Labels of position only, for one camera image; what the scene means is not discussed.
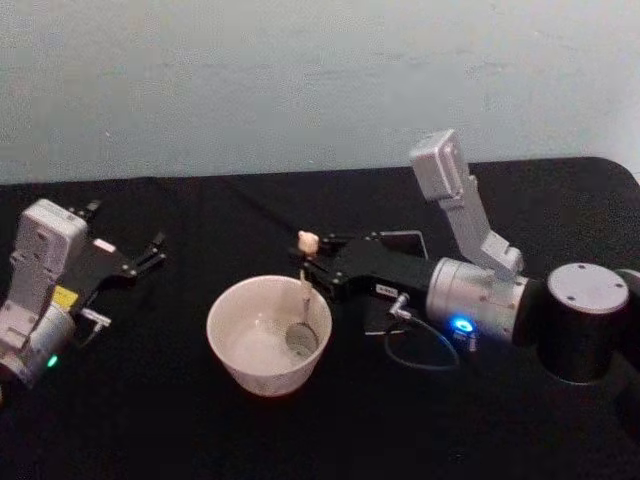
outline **black table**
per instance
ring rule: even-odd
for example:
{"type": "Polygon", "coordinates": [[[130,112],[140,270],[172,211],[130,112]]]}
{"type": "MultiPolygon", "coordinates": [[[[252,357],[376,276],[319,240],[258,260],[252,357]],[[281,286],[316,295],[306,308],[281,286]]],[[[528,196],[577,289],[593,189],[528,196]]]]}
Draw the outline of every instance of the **black table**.
{"type": "MultiPolygon", "coordinates": [[[[602,159],[472,166],[494,230],[543,278],[573,261],[640,269],[640,188],[602,159]]],[[[93,231],[135,254],[168,235],[170,260],[95,309],[113,326],[68,351],[0,413],[2,479],[636,478],[640,447],[613,399],[616,358],[592,387],[552,379],[535,349],[486,340],[477,368],[424,374],[390,362],[362,319],[334,308],[332,341],[294,395],[242,391],[213,358],[207,312],[233,283],[295,275],[295,231],[419,229],[432,258],[459,258],[407,168],[0,187],[0,291],[19,213],[39,197],[104,201],[93,231]]]]}

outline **white label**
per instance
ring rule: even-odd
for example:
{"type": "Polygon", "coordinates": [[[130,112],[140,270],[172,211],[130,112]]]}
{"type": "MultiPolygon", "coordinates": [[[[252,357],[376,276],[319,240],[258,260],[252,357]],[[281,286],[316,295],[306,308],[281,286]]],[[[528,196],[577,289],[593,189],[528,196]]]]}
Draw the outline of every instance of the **white label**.
{"type": "Polygon", "coordinates": [[[109,253],[113,253],[116,251],[116,247],[114,247],[113,245],[111,245],[108,242],[105,242],[104,240],[100,240],[99,238],[96,238],[93,242],[93,244],[98,247],[101,248],[103,250],[106,250],[109,253]]]}
{"type": "Polygon", "coordinates": [[[376,293],[387,297],[398,298],[398,291],[395,288],[385,287],[384,285],[376,285],[376,293]]]}

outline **sticker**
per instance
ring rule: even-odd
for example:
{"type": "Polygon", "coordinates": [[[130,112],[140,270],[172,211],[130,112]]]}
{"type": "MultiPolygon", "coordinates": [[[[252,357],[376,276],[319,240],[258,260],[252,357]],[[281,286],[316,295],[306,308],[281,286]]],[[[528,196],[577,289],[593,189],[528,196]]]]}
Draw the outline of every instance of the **sticker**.
{"type": "Polygon", "coordinates": [[[385,287],[384,285],[376,285],[376,293],[386,297],[398,298],[398,291],[395,288],[385,287]]]}
{"type": "Polygon", "coordinates": [[[113,253],[113,252],[115,252],[115,251],[116,251],[116,247],[114,247],[113,245],[111,245],[111,244],[110,244],[110,243],[108,243],[108,242],[105,242],[104,240],[100,240],[99,238],[96,238],[96,239],[93,241],[93,244],[94,244],[96,247],[101,248],[101,249],[103,249],[103,250],[106,250],[106,251],[107,251],[107,252],[109,252],[109,253],[113,253]]]}
{"type": "Polygon", "coordinates": [[[71,307],[73,307],[73,304],[76,303],[77,299],[77,293],[60,286],[57,286],[53,292],[54,303],[67,312],[71,310],[71,307]]]}

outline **yellow label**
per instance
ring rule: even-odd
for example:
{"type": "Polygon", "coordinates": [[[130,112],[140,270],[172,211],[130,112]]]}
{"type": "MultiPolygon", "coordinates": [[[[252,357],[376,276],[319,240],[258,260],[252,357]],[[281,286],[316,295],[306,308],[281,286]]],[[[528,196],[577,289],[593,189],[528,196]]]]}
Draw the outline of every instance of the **yellow label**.
{"type": "Polygon", "coordinates": [[[53,301],[58,304],[60,308],[66,310],[67,312],[71,310],[73,304],[76,303],[78,299],[78,294],[72,292],[71,290],[67,290],[66,288],[62,288],[57,286],[55,291],[53,292],[53,301]]]}

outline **bowl rim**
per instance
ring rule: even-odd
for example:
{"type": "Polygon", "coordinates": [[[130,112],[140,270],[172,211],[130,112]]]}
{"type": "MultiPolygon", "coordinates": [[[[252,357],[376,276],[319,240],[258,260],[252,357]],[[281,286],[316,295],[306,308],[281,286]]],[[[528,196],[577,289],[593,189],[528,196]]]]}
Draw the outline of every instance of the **bowl rim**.
{"type": "Polygon", "coordinates": [[[287,277],[285,275],[258,275],[256,277],[245,278],[244,280],[231,285],[224,292],[222,292],[218,296],[218,298],[216,298],[216,301],[213,303],[213,305],[209,309],[209,314],[207,315],[207,324],[206,324],[206,334],[207,334],[207,341],[209,342],[209,347],[211,348],[211,350],[213,350],[213,353],[216,355],[216,357],[218,357],[222,361],[222,363],[233,368],[235,371],[241,374],[251,375],[252,377],[272,378],[272,377],[279,377],[282,375],[288,375],[288,374],[297,372],[299,370],[304,369],[307,365],[315,363],[319,359],[320,355],[322,355],[322,353],[324,352],[324,349],[326,348],[327,344],[329,343],[329,339],[331,338],[331,332],[333,331],[333,314],[331,312],[331,308],[329,308],[329,305],[327,304],[327,301],[325,300],[325,298],[322,295],[320,295],[320,293],[314,288],[312,289],[312,295],[316,295],[318,297],[318,301],[320,302],[321,307],[326,308],[327,312],[329,313],[329,331],[327,332],[327,336],[324,338],[324,340],[320,342],[318,349],[315,352],[313,352],[313,354],[309,358],[307,358],[304,362],[300,363],[299,365],[296,365],[295,368],[292,368],[291,370],[286,370],[284,372],[279,372],[279,373],[250,372],[235,366],[233,362],[230,362],[229,359],[226,358],[225,355],[222,354],[222,352],[220,352],[219,348],[216,348],[213,338],[211,338],[210,329],[214,323],[214,317],[213,317],[214,311],[216,307],[218,307],[220,302],[223,300],[223,298],[226,295],[231,294],[234,290],[244,287],[248,283],[254,283],[254,282],[259,282],[263,280],[276,280],[276,279],[278,281],[284,280],[287,283],[295,283],[298,286],[300,285],[299,279],[293,278],[293,277],[287,277]]]}

